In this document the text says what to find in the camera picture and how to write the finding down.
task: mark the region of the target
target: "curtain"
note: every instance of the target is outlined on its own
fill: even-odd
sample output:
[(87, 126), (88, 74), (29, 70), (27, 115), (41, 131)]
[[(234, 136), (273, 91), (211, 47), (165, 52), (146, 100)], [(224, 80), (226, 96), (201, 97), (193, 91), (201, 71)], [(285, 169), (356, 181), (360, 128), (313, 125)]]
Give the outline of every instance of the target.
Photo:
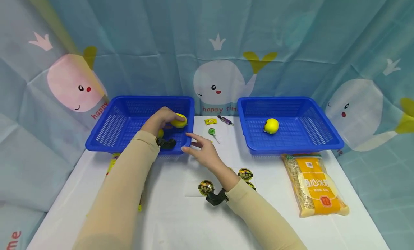
[(414, 0), (0, 5), (0, 217), (33, 220), (0, 244), (17, 229), (30, 241), (118, 95), (191, 96), (202, 116), (237, 115), (239, 97), (314, 98), (389, 247), (414, 244)]

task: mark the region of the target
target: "table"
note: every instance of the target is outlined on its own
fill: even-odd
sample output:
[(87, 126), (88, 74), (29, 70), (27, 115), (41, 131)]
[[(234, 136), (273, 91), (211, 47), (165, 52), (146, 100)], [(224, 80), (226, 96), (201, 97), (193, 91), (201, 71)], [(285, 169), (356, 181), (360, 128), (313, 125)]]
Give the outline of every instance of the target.
[[(389, 249), (331, 151), (322, 152), (322, 157), (350, 214), (300, 218), (280, 157), (253, 157), (238, 117), (228, 117), (234, 126), (220, 120), (205, 126), (207, 118), (195, 117), (194, 133), (214, 141), (228, 166), (254, 171), (258, 192), (292, 225), (308, 249)], [(208, 135), (211, 127), (216, 129), (221, 144)], [(28, 250), (72, 248), (110, 159), (108, 153), (84, 152)], [(188, 169), (197, 165), (193, 157), (185, 155), (158, 157), (145, 185), (144, 210), (138, 215), (134, 249), (261, 249), (243, 220), (225, 203), (214, 207), (203, 197), (184, 196)]]

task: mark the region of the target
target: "blue plastic basket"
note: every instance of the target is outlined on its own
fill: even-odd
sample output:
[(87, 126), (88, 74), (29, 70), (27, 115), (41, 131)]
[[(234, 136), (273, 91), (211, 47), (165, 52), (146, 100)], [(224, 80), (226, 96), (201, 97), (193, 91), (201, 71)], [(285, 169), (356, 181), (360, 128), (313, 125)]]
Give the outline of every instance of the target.
[(190, 146), (194, 127), (194, 99), (191, 97), (120, 96), (111, 100), (92, 129), (85, 147), (90, 151), (122, 152), (147, 119), (167, 106), (187, 117), (184, 128), (164, 129), (164, 139), (175, 139), (174, 149), (161, 149), (162, 155), (180, 155), (182, 146)]
[[(311, 153), (344, 146), (332, 123), (309, 97), (244, 97), (237, 105), (253, 155)], [(273, 135), (263, 131), (269, 118), (279, 122)]]

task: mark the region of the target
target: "arm sleeve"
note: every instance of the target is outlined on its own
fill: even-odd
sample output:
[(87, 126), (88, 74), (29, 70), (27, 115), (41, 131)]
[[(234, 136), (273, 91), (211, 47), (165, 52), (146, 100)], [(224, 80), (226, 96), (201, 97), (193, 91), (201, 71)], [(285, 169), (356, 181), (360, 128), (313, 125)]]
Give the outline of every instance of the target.
[(73, 249), (131, 249), (139, 199), (159, 152), (155, 136), (136, 133), (106, 177)]
[(260, 194), (240, 180), (227, 194), (228, 205), (265, 250), (306, 250), (287, 221)]

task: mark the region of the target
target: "yellow package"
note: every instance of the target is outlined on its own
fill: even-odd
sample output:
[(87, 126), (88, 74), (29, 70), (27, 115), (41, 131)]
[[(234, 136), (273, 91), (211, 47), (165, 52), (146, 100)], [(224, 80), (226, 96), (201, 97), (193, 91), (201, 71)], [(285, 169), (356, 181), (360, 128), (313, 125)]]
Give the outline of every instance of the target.
[(349, 214), (349, 207), (338, 196), (320, 154), (283, 154), (282, 159), (298, 200), (300, 217)]
[[(114, 153), (114, 154), (112, 155), (111, 162), (109, 163), (108, 170), (106, 171), (106, 176), (108, 176), (109, 172), (110, 172), (110, 171), (111, 171), (111, 169), (114, 167), (115, 162), (118, 160), (118, 157), (119, 157), (120, 155), (121, 155), (120, 153)], [(142, 211), (142, 204), (141, 204), (141, 202), (142, 202), (142, 196), (141, 196), (141, 199), (139, 199), (139, 206), (138, 206), (138, 211), (139, 211), (139, 212), (141, 212), (141, 211)]]
[(217, 124), (217, 119), (215, 118), (205, 119), (204, 122), (206, 123), (206, 125)]

